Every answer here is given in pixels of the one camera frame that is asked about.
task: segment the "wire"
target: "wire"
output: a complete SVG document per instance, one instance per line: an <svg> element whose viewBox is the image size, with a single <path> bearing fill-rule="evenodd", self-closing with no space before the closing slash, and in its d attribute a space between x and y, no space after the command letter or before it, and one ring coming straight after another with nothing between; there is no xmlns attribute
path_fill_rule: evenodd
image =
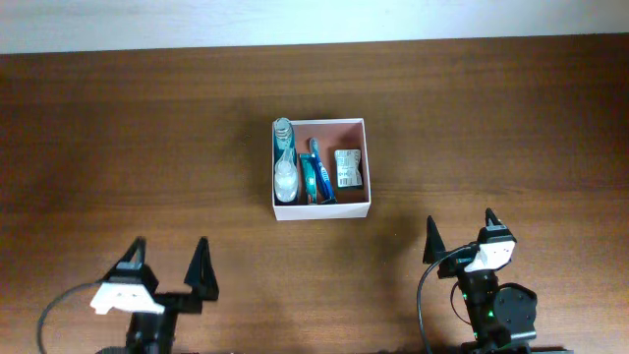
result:
<svg viewBox="0 0 629 354"><path fill-rule="evenodd" d="M459 286L459 282L455 282L454 285L452 285L452 291L450 291L450 306L452 306L452 311L454 311L454 315L456 315L456 317L459 318L459 320L463 321L464 323L468 324L468 325L472 325L470 324L468 321L464 320L458 312L456 312L456 308L454 308L454 290L456 290L456 287Z"/></svg>
<svg viewBox="0 0 629 354"><path fill-rule="evenodd" d="M450 257L458 254L461 251L465 251L468 249L468 245L461 246L430 265L429 268L426 269L426 271L424 272L424 275L422 275L422 279L420 279L420 283L417 286L417 314L420 320L420 334L422 335L422 341L424 342L424 347L426 348L426 354L432 354L432 350L430 350L429 339L426 337L426 332L424 331L424 320L422 319L422 288L424 287L424 282L426 281L426 278L429 276L430 272L438 267L443 261L449 259Z"/></svg>
<svg viewBox="0 0 629 354"><path fill-rule="evenodd" d="M39 320L37 321L37 347L39 348L39 353L41 354L46 354L46 349L43 347L43 323L46 320L46 316L48 316L48 313L55 307L57 306L57 304L59 304L60 302L62 302L64 299L66 299L68 296L78 292L78 291L82 291L82 290L86 290L89 289L92 286L96 286L96 285L100 285L100 281L95 281L92 283L85 283L85 284L81 284L81 285L77 285L75 287L72 287L68 290L66 290L63 294L57 296L54 300L52 300L50 302L50 304L48 304L48 306L46 306L46 308L41 312L41 316L39 317Z"/></svg>

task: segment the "box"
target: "box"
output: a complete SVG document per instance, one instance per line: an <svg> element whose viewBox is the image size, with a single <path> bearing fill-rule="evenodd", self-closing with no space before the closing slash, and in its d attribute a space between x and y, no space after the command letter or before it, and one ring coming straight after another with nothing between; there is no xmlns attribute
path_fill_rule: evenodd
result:
<svg viewBox="0 0 629 354"><path fill-rule="evenodd" d="M367 156L367 140L365 135L365 121L363 118L352 119L325 119L291 121L295 134L295 150L297 153L310 152L309 139L314 137L319 142L319 154L321 162L327 169L334 189L334 195L338 201L336 205L305 205L306 192L302 176L302 166L297 159L297 170L300 179L300 204L298 206L277 206L275 204L275 192L273 190L273 139L271 133L271 202L277 220L308 220L327 218L351 218L365 217L372 205L372 189L370 183L370 165ZM336 181L336 161L334 152L338 149L359 148L361 150L361 175L363 176L363 189L338 190ZM323 200L320 191L317 191L317 201Z"/></svg>

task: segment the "brown wooden surface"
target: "brown wooden surface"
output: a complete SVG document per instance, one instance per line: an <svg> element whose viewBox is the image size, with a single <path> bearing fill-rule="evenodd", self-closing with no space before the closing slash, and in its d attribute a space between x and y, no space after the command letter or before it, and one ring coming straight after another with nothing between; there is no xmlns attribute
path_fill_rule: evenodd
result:
<svg viewBox="0 0 629 354"><path fill-rule="evenodd" d="M134 238L161 290L200 236L220 300L178 350L417 350L426 217L448 247L493 207L519 240L499 273L537 291L535 345L629 347L629 36L435 40L2 56L0 352ZM367 219L277 222L271 121L364 117ZM471 340L425 293L432 344ZM93 291L51 313L50 353L124 343ZM457 296L456 305L462 308Z"/></svg>

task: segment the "white wall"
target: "white wall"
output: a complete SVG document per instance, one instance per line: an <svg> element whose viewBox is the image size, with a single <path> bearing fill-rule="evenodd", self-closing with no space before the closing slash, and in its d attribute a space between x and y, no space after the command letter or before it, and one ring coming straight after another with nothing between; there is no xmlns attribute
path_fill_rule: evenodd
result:
<svg viewBox="0 0 629 354"><path fill-rule="evenodd" d="M0 52L629 31L627 0L4 0Z"/></svg>

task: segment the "blue toothbrush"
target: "blue toothbrush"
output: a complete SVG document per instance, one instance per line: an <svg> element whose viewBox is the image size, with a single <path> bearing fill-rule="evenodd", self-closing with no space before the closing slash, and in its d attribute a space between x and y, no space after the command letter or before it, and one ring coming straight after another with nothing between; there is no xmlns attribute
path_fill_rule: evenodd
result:
<svg viewBox="0 0 629 354"><path fill-rule="evenodd" d="M334 198L334 190L332 189L330 177L328 176L327 170L325 169L325 166L323 166L323 162L321 162L321 158L318 154L318 141L316 138L311 138L310 145L311 154L314 159L314 164L316 165L314 169L316 172L316 179L319 182L321 193L323 194L323 204L336 204L336 198Z"/></svg>

